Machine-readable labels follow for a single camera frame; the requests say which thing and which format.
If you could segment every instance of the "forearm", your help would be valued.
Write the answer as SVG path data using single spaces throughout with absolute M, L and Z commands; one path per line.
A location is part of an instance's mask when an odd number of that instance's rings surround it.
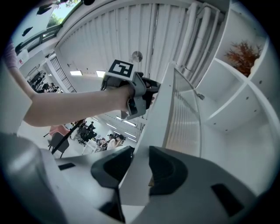
M 35 94 L 24 120 L 33 126 L 70 123 L 120 110 L 123 89 L 88 93 Z

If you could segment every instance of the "desk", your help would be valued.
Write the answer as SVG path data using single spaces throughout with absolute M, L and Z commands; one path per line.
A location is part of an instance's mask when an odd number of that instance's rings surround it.
M 92 153 L 93 151 L 96 151 L 98 148 L 100 148 L 100 147 L 96 144 L 95 141 L 93 141 L 93 140 L 90 139 L 90 140 L 87 142 L 87 145 L 86 145 L 86 147 L 84 148 L 84 150 L 83 150 L 83 152 L 82 152 L 82 155 L 84 154 L 84 152 L 85 152 L 85 150 L 86 150 L 87 147 L 92 148 L 91 153 Z

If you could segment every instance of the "fluorescent light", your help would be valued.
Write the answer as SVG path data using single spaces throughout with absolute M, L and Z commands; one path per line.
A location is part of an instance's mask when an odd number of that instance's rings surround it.
M 71 71 L 71 75 L 83 75 L 81 71 Z
M 108 123 L 106 123 L 106 125 L 109 125 Z M 114 129 L 117 129 L 117 128 L 115 128 L 114 126 L 112 126 L 112 125 L 109 125 L 110 127 L 112 127 L 112 128 L 114 128 Z
M 133 124 L 133 123 L 131 123 L 131 122 L 129 122 L 129 121 L 123 121 L 123 122 L 128 123 L 128 124 L 130 124 L 130 125 L 136 127 L 136 124 Z
M 129 138 L 129 137 L 127 137 L 127 138 Z M 132 138 L 129 138 L 130 140 L 132 140 L 132 141 L 135 141 L 134 139 L 132 139 Z M 137 141 L 135 141 L 135 142 L 137 142 Z
M 105 75 L 105 71 L 96 71 L 96 74 L 97 74 L 98 77 L 103 78 L 104 75 Z
M 125 122 L 125 123 L 127 123 L 127 124 L 130 124 L 130 125 L 132 125 L 133 127 L 136 127 L 136 124 L 133 124 L 133 123 L 131 123 L 131 122 L 129 122 L 129 121 L 123 121 L 123 122 Z
M 130 136 L 132 136 L 132 137 L 134 137 L 134 138 L 136 138 L 136 136 L 131 135 L 131 134 L 127 133 L 127 132 L 124 132 L 124 133 L 125 133 L 125 134 L 128 134 L 128 135 L 130 135 Z

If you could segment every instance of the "dried plant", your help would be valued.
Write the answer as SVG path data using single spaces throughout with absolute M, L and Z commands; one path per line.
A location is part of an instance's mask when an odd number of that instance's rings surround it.
M 229 50 L 225 56 L 232 62 L 232 66 L 244 74 L 246 77 L 250 75 L 250 69 L 254 66 L 254 62 L 259 58 L 262 51 L 260 46 L 256 46 L 256 49 L 246 41 L 241 43 L 232 43 L 234 49 Z

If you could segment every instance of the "black rectangle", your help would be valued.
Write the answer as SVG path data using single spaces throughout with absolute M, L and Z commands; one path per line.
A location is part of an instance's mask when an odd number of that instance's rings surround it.
M 244 208 L 225 185 L 216 184 L 211 186 L 211 188 L 225 208 L 229 217 L 235 215 Z
M 71 167 L 74 167 L 75 165 L 73 163 L 66 163 L 66 164 L 63 164 L 63 165 L 59 165 L 58 168 L 60 170 L 66 170 L 66 169 L 69 169 Z

